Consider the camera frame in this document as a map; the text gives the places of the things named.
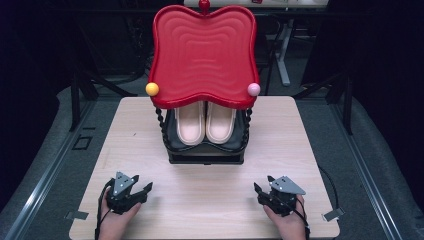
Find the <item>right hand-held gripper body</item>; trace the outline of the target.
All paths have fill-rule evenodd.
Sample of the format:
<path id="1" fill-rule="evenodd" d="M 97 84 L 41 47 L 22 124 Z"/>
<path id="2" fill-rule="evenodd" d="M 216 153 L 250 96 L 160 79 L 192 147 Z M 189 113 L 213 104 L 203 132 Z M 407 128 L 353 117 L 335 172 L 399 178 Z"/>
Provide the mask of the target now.
<path id="1" fill-rule="evenodd" d="M 275 178 L 274 189 L 268 193 L 268 201 L 265 205 L 280 216 L 287 216 L 296 208 L 297 196 L 305 195 L 306 192 L 288 176 Z"/>

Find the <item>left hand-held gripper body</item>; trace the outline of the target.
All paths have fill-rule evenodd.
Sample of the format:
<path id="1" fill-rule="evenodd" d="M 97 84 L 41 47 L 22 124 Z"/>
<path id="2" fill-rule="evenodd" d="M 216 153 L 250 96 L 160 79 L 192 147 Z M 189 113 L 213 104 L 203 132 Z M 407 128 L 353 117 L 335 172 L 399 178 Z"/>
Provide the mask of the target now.
<path id="1" fill-rule="evenodd" d="M 147 196 L 136 196 L 131 193 L 132 177 L 122 172 L 117 172 L 112 179 L 112 185 L 107 193 L 107 206 L 117 214 L 123 214 L 137 203 L 145 203 Z"/>

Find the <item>cream clog shoe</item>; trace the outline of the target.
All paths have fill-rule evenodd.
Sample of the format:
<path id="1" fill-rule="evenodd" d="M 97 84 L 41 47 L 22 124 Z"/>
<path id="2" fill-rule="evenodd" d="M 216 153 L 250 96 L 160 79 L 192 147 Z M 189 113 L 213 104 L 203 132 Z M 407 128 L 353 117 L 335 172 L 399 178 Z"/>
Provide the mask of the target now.
<path id="1" fill-rule="evenodd" d="M 206 136 L 215 144 L 224 144 L 232 136 L 236 110 L 209 102 L 206 118 Z"/>
<path id="2" fill-rule="evenodd" d="M 194 146 L 203 141 L 205 136 L 203 102 L 176 108 L 175 119 L 177 135 L 183 144 Z"/>

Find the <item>red and black shoe rack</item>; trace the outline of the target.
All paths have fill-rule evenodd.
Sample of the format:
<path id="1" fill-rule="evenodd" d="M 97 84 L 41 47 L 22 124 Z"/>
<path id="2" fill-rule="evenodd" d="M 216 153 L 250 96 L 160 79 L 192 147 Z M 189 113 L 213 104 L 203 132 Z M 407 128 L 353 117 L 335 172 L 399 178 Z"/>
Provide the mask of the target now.
<path id="1" fill-rule="evenodd" d="M 212 11 L 199 0 L 199 11 L 170 5 L 153 21 L 154 59 L 146 92 L 156 107 L 162 139 L 173 164 L 241 164 L 249 141 L 251 108 L 260 92 L 254 57 L 256 20 L 245 7 Z M 175 109 L 204 103 L 205 136 L 183 144 Z M 208 103 L 236 110 L 234 129 L 224 144 L 206 136 Z"/>

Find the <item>person's right hand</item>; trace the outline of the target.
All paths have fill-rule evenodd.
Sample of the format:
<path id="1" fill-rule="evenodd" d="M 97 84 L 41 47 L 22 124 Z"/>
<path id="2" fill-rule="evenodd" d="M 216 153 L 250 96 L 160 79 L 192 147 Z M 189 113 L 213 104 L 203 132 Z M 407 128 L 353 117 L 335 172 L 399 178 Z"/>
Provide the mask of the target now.
<path id="1" fill-rule="evenodd" d="M 304 220 L 307 217 L 304 210 L 304 199 L 301 195 L 297 196 L 296 211 L 290 215 L 281 217 L 266 205 L 263 206 L 263 210 L 277 227 L 282 240 L 306 240 Z"/>

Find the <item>person's left hand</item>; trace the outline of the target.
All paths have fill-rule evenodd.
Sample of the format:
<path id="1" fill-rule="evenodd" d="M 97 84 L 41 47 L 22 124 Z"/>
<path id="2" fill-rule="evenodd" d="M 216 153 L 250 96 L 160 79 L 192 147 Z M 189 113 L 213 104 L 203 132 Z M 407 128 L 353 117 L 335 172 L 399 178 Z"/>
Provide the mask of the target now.
<path id="1" fill-rule="evenodd" d="M 103 197 L 98 240 L 121 240 L 129 223 L 139 212 L 140 208 L 141 204 L 137 203 L 127 212 L 116 214 L 110 211 L 106 197 Z"/>

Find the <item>grey tape piece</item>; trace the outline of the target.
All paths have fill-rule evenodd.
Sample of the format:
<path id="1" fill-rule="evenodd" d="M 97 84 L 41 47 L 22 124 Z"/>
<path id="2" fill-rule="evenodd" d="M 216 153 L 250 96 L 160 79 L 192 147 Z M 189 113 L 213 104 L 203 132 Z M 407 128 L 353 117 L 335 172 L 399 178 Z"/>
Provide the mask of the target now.
<path id="1" fill-rule="evenodd" d="M 81 211 L 68 211 L 65 215 L 65 218 L 68 220 L 86 220 L 88 217 L 87 212 L 81 212 Z"/>
<path id="2" fill-rule="evenodd" d="M 338 220 L 344 214 L 345 214 L 345 211 L 341 207 L 339 207 L 326 214 L 323 214 L 322 218 L 324 221 L 330 222 L 332 220 Z"/>

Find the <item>black metal stand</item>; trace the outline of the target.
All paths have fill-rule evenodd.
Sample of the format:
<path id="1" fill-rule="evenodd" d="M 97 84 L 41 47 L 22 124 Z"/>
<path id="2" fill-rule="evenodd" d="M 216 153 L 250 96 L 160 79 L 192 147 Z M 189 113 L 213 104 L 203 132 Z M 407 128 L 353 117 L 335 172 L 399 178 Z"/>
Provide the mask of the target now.
<path id="1" fill-rule="evenodd" d="M 74 70 L 70 86 L 72 110 L 71 131 L 74 131 L 81 121 L 80 93 L 82 93 L 88 101 L 96 101 L 98 99 L 99 93 L 94 87 L 95 83 L 106 87 L 121 97 L 135 97 L 134 93 L 130 93 L 118 87 L 100 75 L 95 74 L 92 71 L 83 70 L 81 67 L 77 67 Z"/>
<path id="2" fill-rule="evenodd" d="M 319 89 L 329 86 L 325 100 L 328 104 L 337 104 L 341 97 L 343 99 L 342 124 L 346 132 L 352 135 L 351 110 L 353 102 L 353 82 L 346 72 L 336 73 L 324 81 L 314 83 L 305 90 L 293 96 L 294 99 L 303 99 Z"/>

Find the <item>metal floor rail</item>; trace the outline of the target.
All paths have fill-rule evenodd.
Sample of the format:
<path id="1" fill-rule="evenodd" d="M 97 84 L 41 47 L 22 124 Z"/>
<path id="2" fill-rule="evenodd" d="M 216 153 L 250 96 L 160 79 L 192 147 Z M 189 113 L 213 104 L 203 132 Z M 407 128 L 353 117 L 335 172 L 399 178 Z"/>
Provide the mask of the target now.
<path id="1" fill-rule="evenodd" d="M 71 107 L 63 104 L 29 170 L 0 212 L 0 240 L 69 240 L 94 167 L 97 104 L 83 105 L 81 119 L 70 130 Z"/>
<path id="2" fill-rule="evenodd" d="M 381 195 L 379 188 L 374 181 L 374 178 L 372 177 L 371 172 L 368 169 L 368 166 L 354 136 L 350 135 L 344 127 L 341 110 L 339 109 L 338 105 L 333 104 L 330 104 L 329 108 L 335 118 L 338 128 L 343 135 L 343 138 L 347 142 L 351 154 L 353 155 L 353 162 L 357 174 L 361 180 L 363 188 L 367 193 L 368 199 L 374 209 L 374 212 L 380 222 L 387 240 L 404 240 L 383 196 Z"/>

